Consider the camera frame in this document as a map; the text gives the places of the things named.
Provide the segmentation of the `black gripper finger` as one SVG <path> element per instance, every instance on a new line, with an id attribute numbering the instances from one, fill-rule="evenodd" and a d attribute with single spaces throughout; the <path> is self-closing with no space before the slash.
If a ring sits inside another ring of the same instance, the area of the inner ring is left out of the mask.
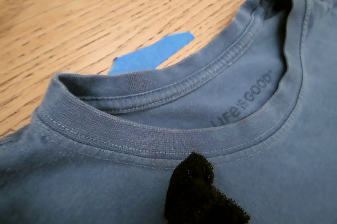
<path id="1" fill-rule="evenodd" d="M 248 223 L 250 216 L 213 185 L 214 172 L 203 155 L 192 152 L 173 171 L 165 199 L 168 223 Z"/>

